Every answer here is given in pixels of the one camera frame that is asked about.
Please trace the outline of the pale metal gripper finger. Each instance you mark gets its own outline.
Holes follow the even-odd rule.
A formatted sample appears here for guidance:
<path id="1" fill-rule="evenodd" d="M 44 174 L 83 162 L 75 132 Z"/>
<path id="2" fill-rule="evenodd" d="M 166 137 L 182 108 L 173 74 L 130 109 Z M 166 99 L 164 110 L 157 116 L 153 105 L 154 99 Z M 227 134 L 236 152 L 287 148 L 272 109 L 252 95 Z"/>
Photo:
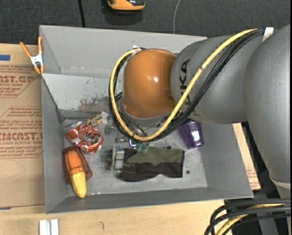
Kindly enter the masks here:
<path id="1" fill-rule="evenodd" d="M 112 149 L 109 152 L 110 170 L 115 170 L 115 155 L 116 155 L 116 151 L 114 149 Z"/>
<path id="2" fill-rule="evenodd" d="M 115 146 L 115 169 L 121 169 L 123 167 L 125 151 L 122 145 L 117 144 Z"/>

